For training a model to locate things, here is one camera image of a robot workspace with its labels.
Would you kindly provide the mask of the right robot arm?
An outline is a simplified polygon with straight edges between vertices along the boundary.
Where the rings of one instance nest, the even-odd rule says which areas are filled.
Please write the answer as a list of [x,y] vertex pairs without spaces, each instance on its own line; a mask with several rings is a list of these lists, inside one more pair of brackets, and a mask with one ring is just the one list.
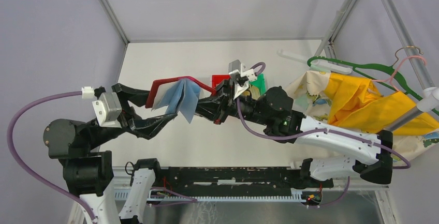
[[340,154],[327,159],[305,159],[299,172],[302,185],[312,187],[318,181],[352,175],[370,183],[391,183],[392,132],[365,134],[325,124],[293,110],[294,100],[280,86],[269,88],[258,99],[235,97],[235,88],[231,79],[224,80],[215,95],[198,101],[195,113],[217,125],[233,116],[257,137],[317,146]]

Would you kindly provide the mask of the red leather card holder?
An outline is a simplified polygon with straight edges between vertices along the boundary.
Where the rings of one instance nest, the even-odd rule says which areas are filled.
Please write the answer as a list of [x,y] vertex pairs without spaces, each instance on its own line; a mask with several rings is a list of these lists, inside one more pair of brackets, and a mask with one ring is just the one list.
[[152,110],[166,107],[166,114],[181,113],[191,123],[204,92],[212,96],[216,90],[191,76],[158,79],[152,82],[145,107]]

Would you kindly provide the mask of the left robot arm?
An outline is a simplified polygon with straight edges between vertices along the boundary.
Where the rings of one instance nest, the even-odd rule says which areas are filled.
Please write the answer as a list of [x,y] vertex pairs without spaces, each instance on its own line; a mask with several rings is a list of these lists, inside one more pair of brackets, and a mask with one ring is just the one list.
[[124,133],[149,140],[173,120],[175,114],[141,118],[134,106],[144,106],[149,91],[122,84],[115,84],[111,91],[104,87],[85,87],[81,94],[94,100],[96,117],[88,122],[52,121],[43,134],[48,155],[61,163],[69,193],[85,203],[84,210],[90,214],[88,223],[143,223],[149,192],[163,179],[158,160],[139,159],[133,165],[131,189],[124,207],[118,211],[112,153],[96,149]]

